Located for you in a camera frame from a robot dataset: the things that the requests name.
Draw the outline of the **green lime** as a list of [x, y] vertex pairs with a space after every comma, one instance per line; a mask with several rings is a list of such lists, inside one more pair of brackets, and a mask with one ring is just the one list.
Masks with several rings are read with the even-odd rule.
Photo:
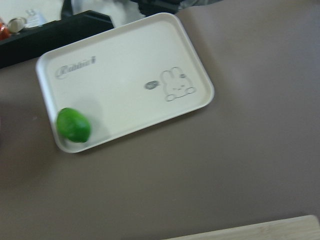
[[91, 135], [89, 120], [79, 111], [65, 107], [61, 109], [56, 118], [57, 132], [74, 143], [85, 143]]

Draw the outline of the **black bar on table edge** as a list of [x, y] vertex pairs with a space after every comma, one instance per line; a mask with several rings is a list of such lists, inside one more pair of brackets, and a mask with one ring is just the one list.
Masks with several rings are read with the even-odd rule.
[[0, 67], [5, 68], [114, 28], [108, 15], [88, 10], [0, 41]]

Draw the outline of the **bamboo cutting board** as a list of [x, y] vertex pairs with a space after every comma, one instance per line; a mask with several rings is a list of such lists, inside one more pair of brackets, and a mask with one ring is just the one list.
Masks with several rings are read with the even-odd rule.
[[176, 240], [318, 240], [320, 223], [305, 215], [176, 237]]

